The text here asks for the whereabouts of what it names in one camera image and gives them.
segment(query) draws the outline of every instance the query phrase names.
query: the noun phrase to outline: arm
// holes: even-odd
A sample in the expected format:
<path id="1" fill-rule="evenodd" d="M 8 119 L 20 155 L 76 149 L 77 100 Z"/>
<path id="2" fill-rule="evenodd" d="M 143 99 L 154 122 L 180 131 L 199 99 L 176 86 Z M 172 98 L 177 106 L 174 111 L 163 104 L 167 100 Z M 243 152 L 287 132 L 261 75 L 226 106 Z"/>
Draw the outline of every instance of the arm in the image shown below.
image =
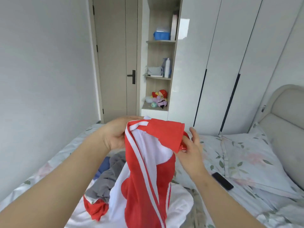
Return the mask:
<path id="1" fill-rule="evenodd" d="M 202 145 L 199 135 L 190 128 L 193 142 L 183 137 L 186 152 L 178 152 L 177 157 L 183 168 L 195 183 L 204 204 L 217 228 L 264 227 L 248 211 L 238 204 L 207 172 L 202 159 Z"/>
<path id="2" fill-rule="evenodd" d="M 92 133 L 56 169 L 0 213 L 2 227 L 64 227 L 102 161 L 112 149 L 124 147 L 131 120 L 113 120 Z"/>

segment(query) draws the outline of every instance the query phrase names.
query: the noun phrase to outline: open shelving unit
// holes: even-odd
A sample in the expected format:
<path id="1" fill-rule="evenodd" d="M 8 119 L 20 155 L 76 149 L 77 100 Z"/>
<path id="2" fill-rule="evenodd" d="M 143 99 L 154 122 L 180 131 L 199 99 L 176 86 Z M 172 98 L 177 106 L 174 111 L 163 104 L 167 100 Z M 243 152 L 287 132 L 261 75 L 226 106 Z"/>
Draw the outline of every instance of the open shelving unit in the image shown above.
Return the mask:
<path id="1" fill-rule="evenodd" d="M 170 68 L 172 69 L 169 78 L 146 76 L 146 96 L 150 96 L 152 92 L 164 89 L 168 92 L 168 105 L 163 109 L 161 107 L 152 108 L 150 104 L 144 103 L 142 109 L 151 109 L 159 111 L 168 111 L 171 93 L 171 82 L 173 79 L 173 67 L 175 59 L 175 51 L 177 45 L 177 34 L 180 20 L 181 0 L 147 0 L 150 8 L 149 18 L 149 36 L 148 36 L 148 67 L 161 66 L 163 58 L 170 58 Z M 153 33 L 158 27 L 171 29 L 172 15 L 174 11 L 179 10 L 176 38 L 174 40 L 154 40 Z"/>

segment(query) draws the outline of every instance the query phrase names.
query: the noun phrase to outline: green ball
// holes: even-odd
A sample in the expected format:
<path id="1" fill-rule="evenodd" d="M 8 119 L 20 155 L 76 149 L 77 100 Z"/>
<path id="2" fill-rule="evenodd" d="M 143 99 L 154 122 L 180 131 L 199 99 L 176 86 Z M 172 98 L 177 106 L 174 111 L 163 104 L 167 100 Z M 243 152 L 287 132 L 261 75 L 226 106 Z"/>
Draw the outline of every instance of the green ball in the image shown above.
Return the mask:
<path id="1" fill-rule="evenodd" d="M 151 103 L 151 107 L 153 107 L 153 108 L 157 107 L 156 102 Z"/>

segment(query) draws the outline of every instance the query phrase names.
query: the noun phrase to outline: beige door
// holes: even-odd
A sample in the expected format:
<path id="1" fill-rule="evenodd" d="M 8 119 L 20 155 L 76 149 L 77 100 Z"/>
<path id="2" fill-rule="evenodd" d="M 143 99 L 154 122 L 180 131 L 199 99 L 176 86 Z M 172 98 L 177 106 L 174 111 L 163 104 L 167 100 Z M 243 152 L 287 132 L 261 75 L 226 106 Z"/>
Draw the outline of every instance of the beige door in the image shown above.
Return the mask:
<path id="1" fill-rule="evenodd" d="M 136 115 L 137 0 L 93 0 L 104 122 Z"/>

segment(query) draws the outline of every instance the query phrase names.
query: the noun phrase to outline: blue box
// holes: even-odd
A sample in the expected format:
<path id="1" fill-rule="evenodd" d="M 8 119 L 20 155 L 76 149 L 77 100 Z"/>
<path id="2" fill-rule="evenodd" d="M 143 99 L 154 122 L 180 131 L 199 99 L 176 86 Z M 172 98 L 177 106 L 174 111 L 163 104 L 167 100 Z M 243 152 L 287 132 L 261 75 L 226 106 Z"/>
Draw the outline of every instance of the blue box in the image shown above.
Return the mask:
<path id="1" fill-rule="evenodd" d="M 170 33 L 169 32 L 154 32 L 154 39 L 155 40 L 170 40 Z"/>

